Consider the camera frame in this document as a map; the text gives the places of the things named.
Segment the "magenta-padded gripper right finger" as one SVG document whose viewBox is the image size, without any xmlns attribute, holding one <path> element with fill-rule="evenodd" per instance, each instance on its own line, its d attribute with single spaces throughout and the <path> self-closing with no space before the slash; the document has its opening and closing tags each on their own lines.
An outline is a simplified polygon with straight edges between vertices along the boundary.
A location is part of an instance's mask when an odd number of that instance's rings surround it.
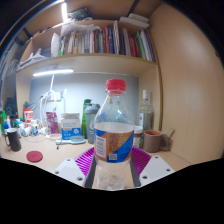
<svg viewBox="0 0 224 224">
<path fill-rule="evenodd" d="M 174 170 L 159 156 L 150 156 L 143 150 L 133 146 L 130 168 L 135 188 L 140 188 L 157 181 Z"/>
</svg>

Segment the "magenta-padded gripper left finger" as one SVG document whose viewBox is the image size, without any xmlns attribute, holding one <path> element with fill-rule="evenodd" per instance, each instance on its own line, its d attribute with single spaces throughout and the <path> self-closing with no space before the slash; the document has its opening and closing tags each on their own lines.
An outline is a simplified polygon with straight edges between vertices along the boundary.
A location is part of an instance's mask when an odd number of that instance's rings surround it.
<svg viewBox="0 0 224 224">
<path fill-rule="evenodd" d="M 66 158 L 56 168 L 54 174 L 76 185 L 91 189 L 95 170 L 94 148 L 90 148 L 76 158 Z"/>
</svg>

